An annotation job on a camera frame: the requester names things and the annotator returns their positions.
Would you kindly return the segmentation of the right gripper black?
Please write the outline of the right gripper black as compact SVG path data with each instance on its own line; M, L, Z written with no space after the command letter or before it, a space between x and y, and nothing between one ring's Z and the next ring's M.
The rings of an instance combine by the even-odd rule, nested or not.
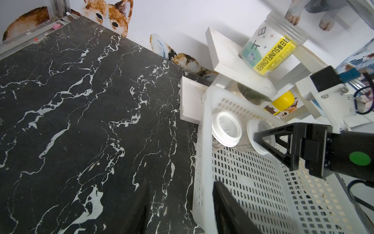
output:
M254 141L290 171L305 161L312 176L326 178L340 173L374 181L374 134L354 131L332 132L329 125L298 123L254 134Z

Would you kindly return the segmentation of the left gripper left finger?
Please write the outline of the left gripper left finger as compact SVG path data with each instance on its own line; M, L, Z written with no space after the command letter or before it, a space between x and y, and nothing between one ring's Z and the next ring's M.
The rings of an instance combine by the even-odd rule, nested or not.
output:
M145 234L149 218L150 188L138 187L125 203L118 234Z

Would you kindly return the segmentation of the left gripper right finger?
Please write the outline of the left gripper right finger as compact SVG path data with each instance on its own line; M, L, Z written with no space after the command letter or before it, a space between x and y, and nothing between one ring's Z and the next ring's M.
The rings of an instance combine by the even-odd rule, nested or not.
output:
M260 234L228 188L220 181L213 184L214 213L219 234Z

